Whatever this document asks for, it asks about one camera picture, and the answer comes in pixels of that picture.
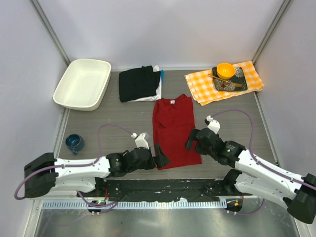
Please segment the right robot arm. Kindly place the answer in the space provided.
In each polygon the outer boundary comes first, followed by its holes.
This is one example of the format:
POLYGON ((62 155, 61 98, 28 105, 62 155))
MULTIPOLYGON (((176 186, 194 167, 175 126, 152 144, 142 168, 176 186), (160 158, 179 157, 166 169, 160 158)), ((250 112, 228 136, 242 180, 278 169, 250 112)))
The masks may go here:
POLYGON ((221 165, 231 167, 225 176, 223 189, 252 194, 285 208, 297 220, 312 224, 316 217, 316 177, 302 176, 284 170, 254 155, 234 141, 222 141, 209 128, 192 129, 186 149, 209 155, 221 165))

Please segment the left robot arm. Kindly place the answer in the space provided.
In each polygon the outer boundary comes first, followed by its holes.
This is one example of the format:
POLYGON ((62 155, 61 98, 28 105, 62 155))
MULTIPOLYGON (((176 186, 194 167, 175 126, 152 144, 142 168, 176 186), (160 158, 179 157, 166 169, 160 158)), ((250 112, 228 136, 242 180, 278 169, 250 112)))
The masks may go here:
POLYGON ((162 168, 170 160, 159 145, 151 150, 138 147, 132 151, 110 153, 97 159, 71 160, 45 153, 24 167, 24 197, 71 196, 77 192, 100 197, 105 191, 104 178, 123 177, 135 170, 162 168))

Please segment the red t-shirt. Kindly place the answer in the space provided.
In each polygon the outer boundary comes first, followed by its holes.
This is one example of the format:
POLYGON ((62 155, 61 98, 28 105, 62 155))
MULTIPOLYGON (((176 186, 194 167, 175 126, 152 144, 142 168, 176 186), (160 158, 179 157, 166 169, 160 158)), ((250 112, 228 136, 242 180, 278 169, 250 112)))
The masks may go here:
POLYGON ((181 94, 175 99, 157 100, 153 110, 154 144, 158 144, 169 163, 160 169, 201 164, 201 156, 188 151, 185 143, 195 128, 192 98, 181 94))

